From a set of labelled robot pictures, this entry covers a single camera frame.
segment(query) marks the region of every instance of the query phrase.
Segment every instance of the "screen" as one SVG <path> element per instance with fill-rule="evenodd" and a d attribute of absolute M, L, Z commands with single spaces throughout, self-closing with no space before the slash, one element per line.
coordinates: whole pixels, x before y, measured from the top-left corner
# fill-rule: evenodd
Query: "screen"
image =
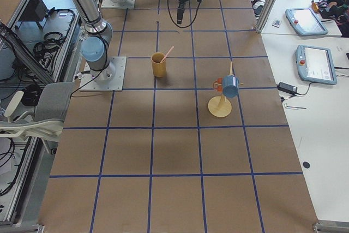
<path fill-rule="evenodd" d="M 333 80 L 327 50 L 304 48 L 306 76 L 314 79 Z"/>
<path fill-rule="evenodd" d="M 305 32 L 322 32 L 324 28 L 316 20 L 310 9 L 291 10 L 294 20 L 298 20 L 298 26 Z"/>

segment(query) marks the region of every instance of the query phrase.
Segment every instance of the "white desk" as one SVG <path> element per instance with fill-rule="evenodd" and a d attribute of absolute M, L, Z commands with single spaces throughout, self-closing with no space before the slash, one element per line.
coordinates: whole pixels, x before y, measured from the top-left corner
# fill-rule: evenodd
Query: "white desk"
<path fill-rule="evenodd" d="M 312 0 L 276 0 L 273 8 L 269 14 L 268 20 L 263 34 L 283 34 L 283 35 L 297 35 L 294 29 L 291 27 L 288 19 L 285 15 L 285 10 L 288 8 L 310 8 Z M 278 19 L 281 21 L 279 28 L 272 25 L 273 21 Z M 334 21 L 324 23 L 328 30 L 328 34 L 324 37 L 340 37 L 342 36 L 338 26 Z"/>
<path fill-rule="evenodd" d="M 294 53 L 299 44 L 330 48 L 334 65 L 349 67 L 347 38 L 303 40 L 296 35 L 262 34 L 262 39 L 275 81 L 297 86 L 299 93 L 309 84 L 298 77 Z M 349 75 L 349 70 L 336 72 Z M 306 107 L 285 109 L 285 114 L 300 163 L 310 163 L 303 172 L 319 220 L 349 222 L 348 101 L 349 78 L 339 77 L 335 86 L 313 84 L 306 96 L 284 102 Z"/>

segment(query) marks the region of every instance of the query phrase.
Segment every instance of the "yellow cup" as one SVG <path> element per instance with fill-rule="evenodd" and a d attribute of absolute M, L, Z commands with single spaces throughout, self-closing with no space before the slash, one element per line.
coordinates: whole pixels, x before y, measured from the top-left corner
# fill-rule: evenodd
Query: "yellow cup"
<path fill-rule="evenodd" d="M 151 56 L 153 74 L 156 77 L 163 77 L 166 75 L 166 59 L 161 62 L 164 56 L 165 54 L 161 52 L 156 52 Z"/>

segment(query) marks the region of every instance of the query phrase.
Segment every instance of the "gray office chair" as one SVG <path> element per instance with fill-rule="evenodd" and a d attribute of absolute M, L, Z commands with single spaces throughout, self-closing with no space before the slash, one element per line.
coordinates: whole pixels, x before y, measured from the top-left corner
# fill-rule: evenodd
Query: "gray office chair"
<path fill-rule="evenodd" d="M 46 151 L 50 154 L 51 149 L 47 141 L 58 142 L 59 140 L 73 86 L 73 82 L 46 85 L 35 108 L 35 113 L 26 111 L 13 120 L 13 114 L 23 97 L 22 91 L 16 92 L 4 113 L 7 122 L 0 121 L 0 131 L 4 131 L 0 133 L 0 138 L 25 140 L 29 136 L 37 137 L 43 141 Z"/>

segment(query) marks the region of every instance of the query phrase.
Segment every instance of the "chair armrest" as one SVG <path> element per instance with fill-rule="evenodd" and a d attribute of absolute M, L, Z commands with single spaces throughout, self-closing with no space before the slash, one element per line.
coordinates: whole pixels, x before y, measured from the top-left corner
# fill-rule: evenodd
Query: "chair armrest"
<path fill-rule="evenodd" d="M 12 122 L 13 113 L 15 112 L 16 108 L 20 104 L 23 95 L 24 95 L 23 91 L 17 91 L 15 95 L 12 97 L 9 105 L 7 106 L 4 113 L 4 117 L 7 118 L 8 122 Z"/>
<path fill-rule="evenodd" d="M 31 116 L 32 117 L 32 120 L 34 119 L 34 112 L 33 111 L 25 111 L 21 116 L 19 116 L 15 121 L 14 123 L 16 123 L 17 120 L 23 120 L 25 119 L 27 116 Z"/>

